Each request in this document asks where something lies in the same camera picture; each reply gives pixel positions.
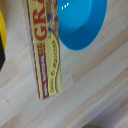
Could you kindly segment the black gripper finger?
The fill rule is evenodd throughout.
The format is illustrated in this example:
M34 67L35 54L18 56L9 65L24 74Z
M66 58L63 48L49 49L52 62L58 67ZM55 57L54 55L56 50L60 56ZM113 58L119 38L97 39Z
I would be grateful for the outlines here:
M5 53L3 49L3 45L0 43L0 70L5 62Z

